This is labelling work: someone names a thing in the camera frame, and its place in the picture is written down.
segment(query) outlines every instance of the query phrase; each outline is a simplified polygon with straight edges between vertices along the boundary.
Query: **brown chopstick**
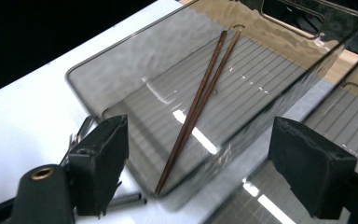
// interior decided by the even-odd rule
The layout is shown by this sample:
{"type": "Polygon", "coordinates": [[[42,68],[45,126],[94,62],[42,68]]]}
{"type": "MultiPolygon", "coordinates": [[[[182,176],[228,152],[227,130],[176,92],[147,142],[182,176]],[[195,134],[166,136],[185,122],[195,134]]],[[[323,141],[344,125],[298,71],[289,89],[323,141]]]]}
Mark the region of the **brown chopstick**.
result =
{"type": "Polygon", "coordinates": [[[158,182],[158,185],[157,185],[156,191],[155,191],[156,195],[160,194],[162,187],[164,186],[165,182],[167,181],[168,176],[176,162],[176,159],[179,157],[179,154],[180,154],[182,148],[185,146],[188,137],[190,136],[191,132],[193,131],[193,129],[197,123],[197,119],[199,118],[203,107],[205,107],[205,105],[208,101],[208,98],[213,91],[214,85],[216,84],[217,79],[220,77],[220,75],[223,71],[223,68],[227,63],[228,57],[231,54],[232,50],[235,47],[235,44],[237,43],[237,41],[240,37],[240,34],[241,34],[241,32],[238,31],[232,38],[231,43],[228,46],[228,49],[226,51],[226,54],[223,57],[222,62],[219,64],[219,67],[217,68],[216,73],[214,74],[213,79],[212,79],[207,91],[205,92],[204,96],[202,97],[200,105],[198,106],[200,97],[201,97],[202,92],[206,86],[208,78],[213,70],[213,66],[214,66],[217,56],[220,52],[220,49],[222,48],[222,45],[224,43],[224,39],[226,38],[227,32],[224,31],[221,34],[219,42],[217,43],[216,49],[214,50],[213,57],[208,65],[208,68],[205,72],[204,78],[202,79],[202,81],[200,83],[199,89],[196,93],[193,103],[191,104],[189,112],[186,116],[186,120],[185,120],[185,122],[182,126],[182,129],[179,132],[179,135],[178,135],[176,142],[173,146],[171,155],[168,158],[167,163],[164,167],[164,171],[162,172],[161,178],[159,179],[159,182],[158,182]]]}
{"type": "Polygon", "coordinates": [[[171,169],[175,163],[176,158],[175,158],[174,152],[177,150],[177,148],[179,148],[179,146],[182,143],[183,137],[184,137],[184,135],[187,131],[187,128],[188,128],[188,124],[191,121],[191,117],[193,117],[193,114],[194,114],[194,111],[196,110],[197,104],[200,101],[203,90],[205,89],[205,86],[208,82],[209,76],[212,73],[213,66],[216,63],[217,57],[219,56],[220,49],[223,47],[223,44],[225,42],[226,36],[227,36],[227,31],[223,31],[222,34],[220,35],[220,38],[216,45],[216,48],[214,49],[212,58],[209,61],[208,67],[205,71],[205,75],[202,78],[199,89],[197,90],[196,96],[194,97],[193,103],[191,104],[190,109],[188,110],[185,122],[183,123],[182,129],[180,130],[178,137],[176,138],[176,142],[173,146],[170,157],[168,158],[167,163],[165,164],[164,171],[162,172],[161,178],[159,179],[159,182],[156,187],[156,191],[155,191],[156,195],[159,195],[159,193],[160,193],[162,187],[164,186],[164,184],[168,178],[168,175],[170,174],[171,169]]]}

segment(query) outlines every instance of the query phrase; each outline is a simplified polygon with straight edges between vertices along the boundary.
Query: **wooden chopstick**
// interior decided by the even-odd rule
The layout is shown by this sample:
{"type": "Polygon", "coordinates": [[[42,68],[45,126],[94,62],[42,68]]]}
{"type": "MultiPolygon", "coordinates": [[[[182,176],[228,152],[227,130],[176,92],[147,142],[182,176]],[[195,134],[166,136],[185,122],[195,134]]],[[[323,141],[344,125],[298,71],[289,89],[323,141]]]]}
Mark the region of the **wooden chopstick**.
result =
{"type": "Polygon", "coordinates": [[[167,163],[165,164],[165,167],[164,167],[164,171],[162,172],[161,178],[158,181],[156,191],[155,191],[156,195],[159,195],[159,193],[160,193],[162,187],[164,186],[165,182],[167,181],[168,175],[170,174],[171,169],[175,163],[175,160],[176,160],[175,154],[176,153],[174,153],[174,152],[177,150],[177,148],[179,148],[179,146],[182,143],[183,137],[185,136],[185,133],[188,128],[188,124],[191,121],[191,117],[193,117],[193,114],[194,114],[194,111],[196,110],[197,104],[200,101],[203,90],[205,89],[205,86],[208,82],[209,76],[212,73],[213,66],[216,63],[217,57],[219,56],[220,49],[223,47],[223,44],[225,42],[226,36],[227,36],[227,31],[223,31],[222,34],[220,35],[220,38],[216,45],[216,48],[214,49],[212,58],[209,61],[208,67],[205,71],[205,75],[202,78],[199,89],[197,90],[196,96],[194,97],[193,103],[191,104],[190,109],[188,110],[185,122],[183,123],[182,129],[180,130],[178,137],[176,138],[176,142],[173,145],[173,149],[171,151],[170,157],[168,158],[167,163]]]}
{"type": "Polygon", "coordinates": [[[168,179],[168,176],[176,162],[176,159],[179,157],[179,154],[181,153],[182,151],[182,148],[185,146],[186,144],[186,141],[188,139],[188,137],[190,136],[191,132],[193,131],[196,123],[197,123],[197,120],[202,112],[202,109],[203,107],[205,107],[207,101],[208,101],[208,98],[209,96],[211,95],[212,91],[213,91],[213,88],[214,88],[214,85],[216,84],[217,82],[217,79],[220,77],[223,69],[224,69],[224,66],[226,65],[227,61],[228,61],[228,57],[229,55],[231,54],[232,50],[234,49],[235,47],[235,44],[237,43],[239,37],[240,37],[240,34],[241,32],[237,32],[234,37],[232,38],[231,40],[231,43],[230,45],[228,46],[228,49],[226,51],[226,54],[225,56],[223,57],[223,60],[222,62],[219,64],[219,67],[217,68],[216,70],[216,73],[214,74],[213,76],[213,79],[209,85],[209,87],[207,88],[207,91],[205,92],[204,96],[202,97],[202,100],[200,102],[200,105],[198,106],[198,103],[200,101],[200,97],[202,95],[202,92],[206,86],[206,83],[208,81],[208,78],[213,70],[213,66],[216,62],[216,59],[217,59],[217,56],[220,52],[220,49],[222,48],[222,45],[224,43],[224,39],[226,38],[226,35],[227,35],[227,31],[224,31],[221,36],[220,36],[220,39],[219,39],[219,42],[216,46],[216,49],[214,50],[214,53],[213,53],[213,57],[212,59],[210,60],[210,63],[208,65],[208,68],[207,68],[207,71],[205,72],[205,75],[204,75],[204,78],[202,79],[201,83],[200,83],[200,86],[199,86],[199,89],[196,93],[196,96],[193,100],[193,103],[191,104],[191,107],[189,109],[189,112],[186,116],[186,120],[182,126],[182,129],[181,131],[179,132],[179,135],[176,139],[176,142],[173,146],[173,149],[172,149],[172,152],[171,152],[171,155],[170,157],[168,158],[167,160],[167,163],[164,167],[164,171],[162,172],[162,175],[161,175],[161,178],[159,179],[158,181],[158,185],[156,187],[156,191],[155,191],[155,194],[156,195],[159,195],[160,192],[161,192],[161,189],[163,188],[165,182],[167,181],[168,179]]]}

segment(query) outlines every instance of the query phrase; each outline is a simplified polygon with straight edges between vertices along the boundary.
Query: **transparent plastic container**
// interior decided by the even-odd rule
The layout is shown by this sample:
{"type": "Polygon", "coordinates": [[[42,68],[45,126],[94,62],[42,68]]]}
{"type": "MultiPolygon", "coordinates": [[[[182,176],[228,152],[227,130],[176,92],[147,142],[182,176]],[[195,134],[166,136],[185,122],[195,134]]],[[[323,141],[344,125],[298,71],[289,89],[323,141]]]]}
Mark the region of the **transparent plastic container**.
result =
{"type": "MultiPolygon", "coordinates": [[[[358,63],[302,122],[358,160],[358,63]]],[[[347,223],[349,216],[344,208],[339,220],[311,218],[272,162],[265,161],[205,222],[347,223]]]]}
{"type": "Polygon", "coordinates": [[[73,67],[67,79],[99,120],[127,114],[131,173],[153,194],[217,39],[233,50],[160,197],[186,201],[323,77],[358,31],[358,13],[327,2],[283,1],[318,16],[309,36],[262,13],[263,0],[199,0],[73,67]]]}

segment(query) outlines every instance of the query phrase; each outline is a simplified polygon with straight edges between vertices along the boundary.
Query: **white surface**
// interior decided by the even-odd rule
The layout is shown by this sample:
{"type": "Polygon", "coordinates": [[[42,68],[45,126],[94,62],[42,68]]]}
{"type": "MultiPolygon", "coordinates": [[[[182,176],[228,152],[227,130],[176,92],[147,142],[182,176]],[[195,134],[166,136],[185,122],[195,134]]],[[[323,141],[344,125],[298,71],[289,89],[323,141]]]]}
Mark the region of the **white surface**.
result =
{"type": "Polygon", "coordinates": [[[13,198],[27,171],[60,162],[86,110],[65,81],[77,63],[179,8],[158,0],[118,25],[0,90],[0,203],[13,198]]]}

